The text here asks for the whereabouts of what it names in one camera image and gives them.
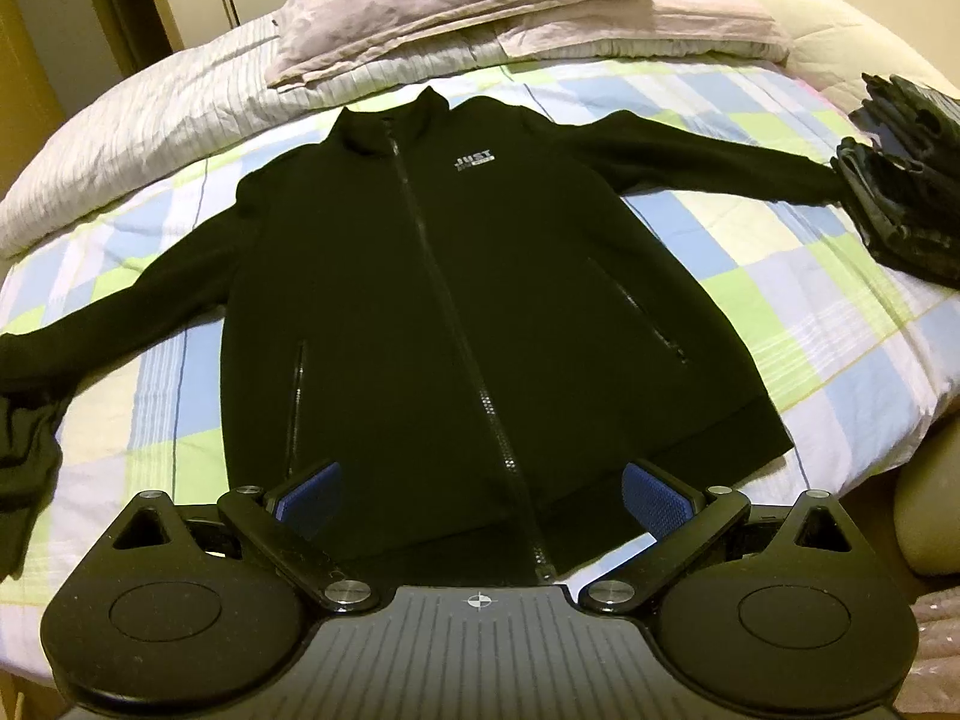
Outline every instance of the dark folded garment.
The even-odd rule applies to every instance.
[[[881,149],[888,154],[896,154],[899,157],[909,157],[910,152],[899,141],[896,132],[890,128],[890,125],[867,110],[866,104],[871,101],[864,100],[863,106],[857,108],[856,111],[851,111],[850,121],[860,132],[870,136],[874,142],[874,148]]]
[[[900,76],[863,79],[870,115],[890,127],[911,157],[960,180],[960,100]]]
[[[960,180],[912,160],[905,169],[912,176],[923,207],[935,213],[938,223],[950,233],[960,235]]]
[[[843,206],[875,260],[960,289],[960,225],[931,207],[915,164],[844,138],[832,165],[851,188]]]

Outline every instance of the gray ribbed surface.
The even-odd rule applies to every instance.
[[[216,720],[738,720],[676,682],[640,632],[589,617],[558,587],[400,589],[320,627],[273,685]],[[69,720],[98,715],[74,709]],[[893,720],[873,709],[861,720]]]

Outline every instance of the logo print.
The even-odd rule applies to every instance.
[[[457,172],[460,172],[460,170],[464,170],[467,167],[476,167],[477,165],[483,165],[484,162],[493,162],[494,159],[496,159],[496,157],[494,157],[487,148],[483,151],[477,151],[475,154],[460,157],[454,167],[456,167]]]
[[[476,595],[472,595],[467,598],[464,603],[471,605],[476,610],[481,610],[482,608],[487,608],[491,604],[495,604],[496,601],[490,596],[484,595],[482,592],[478,592]]]

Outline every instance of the jacket sleeve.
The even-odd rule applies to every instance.
[[[760,146],[695,135],[617,111],[592,124],[554,124],[522,109],[526,127],[591,167],[616,191],[683,189],[823,205],[843,180],[826,165]]]
[[[258,230],[256,173],[126,289],[25,335],[0,336],[0,580],[20,562],[61,459],[55,432],[83,376],[226,301]]]

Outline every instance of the black circular pad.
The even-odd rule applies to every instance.
[[[304,624],[289,584],[227,557],[202,555],[179,568],[140,558],[154,549],[163,547],[117,551],[136,553],[138,570],[119,563],[113,576],[76,572],[47,608],[44,649],[73,698],[118,714],[198,712],[286,664]]]
[[[656,639],[681,676],[739,707],[805,716],[885,700],[916,623],[888,580],[844,557],[794,547],[689,574],[664,596]]]
[[[850,627],[847,607],[828,592],[800,584],[754,590],[740,602],[740,622],[775,647],[812,650],[826,647]]]
[[[139,641],[177,641],[217,621],[220,596],[192,581],[155,581],[127,590],[113,604],[110,622]]]

